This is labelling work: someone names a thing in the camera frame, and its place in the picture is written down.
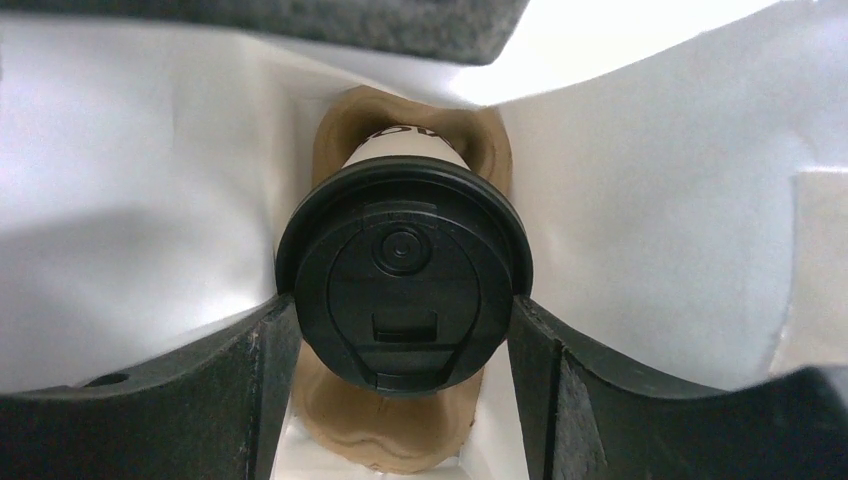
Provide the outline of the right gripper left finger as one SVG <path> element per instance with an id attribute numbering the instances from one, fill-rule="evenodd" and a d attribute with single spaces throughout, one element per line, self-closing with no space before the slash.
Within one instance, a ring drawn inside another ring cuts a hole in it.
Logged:
<path id="1" fill-rule="evenodd" d="M 267 479 L 301 334 L 281 296 L 80 387 L 1 398 L 5 479 Z"/>

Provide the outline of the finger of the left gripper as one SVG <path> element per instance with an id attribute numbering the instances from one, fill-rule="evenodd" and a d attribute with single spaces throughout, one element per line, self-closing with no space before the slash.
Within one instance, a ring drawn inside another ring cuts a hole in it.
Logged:
<path id="1" fill-rule="evenodd" d="M 1 4 L 6 11 L 235 28 L 465 65 L 492 63 L 527 6 L 516 0 L 56 0 Z"/>

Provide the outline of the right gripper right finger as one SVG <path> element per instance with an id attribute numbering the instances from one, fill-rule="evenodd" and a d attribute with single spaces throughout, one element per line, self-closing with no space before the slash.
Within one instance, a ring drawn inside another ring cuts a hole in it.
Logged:
<path id="1" fill-rule="evenodd" d="M 518 296 L 508 351 L 533 479 L 843 479 L 847 370 L 736 391 L 648 367 Z"/>

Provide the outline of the brown cardboard cup carrier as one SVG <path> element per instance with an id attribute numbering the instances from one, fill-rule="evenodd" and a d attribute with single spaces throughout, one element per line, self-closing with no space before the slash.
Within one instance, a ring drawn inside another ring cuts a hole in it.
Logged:
<path id="1" fill-rule="evenodd" d="M 342 94 L 321 120 L 312 149 L 311 184 L 349 163 L 387 153 L 371 135 L 399 125 L 423 127 L 447 146 L 442 159 L 462 164 L 507 194 L 512 151 L 499 112 L 444 109 L 360 86 Z M 456 455 L 467 441 L 484 374 L 419 398 L 385 397 L 332 373 L 303 343 L 290 404 L 315 442 L 379 472 L 414 474 Z"/>

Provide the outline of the white paper coffee cup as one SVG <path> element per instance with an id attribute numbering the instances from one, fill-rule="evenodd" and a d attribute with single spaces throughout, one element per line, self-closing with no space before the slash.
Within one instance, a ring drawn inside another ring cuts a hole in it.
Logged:
<path id="1" fill-rule="evenodd" d="M 334 374 L 387 396 L 481 371 L 531 291 L 520 216 L 435 131 L 369 135 L 295 209 L 275 263 L 305 341 Z"/>

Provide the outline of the light blue paper bag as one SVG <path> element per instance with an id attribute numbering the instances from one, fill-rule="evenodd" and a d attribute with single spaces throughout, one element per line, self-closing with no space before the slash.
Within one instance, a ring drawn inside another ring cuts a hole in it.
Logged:
<path id="1" fill-rule="evenodd" d="M 530 299 L 736 391 L 847 370 L 847 5 L 525 1 L 488 65 L 190 23 L 1 7 L 1 398 L 80 387 L 276 294 L 328 109 L 367 86 L 496 109 Z M 377 479 L 289 394 L 267 479 Z M 533 479 L 508 338 L 426 479 Z"/>

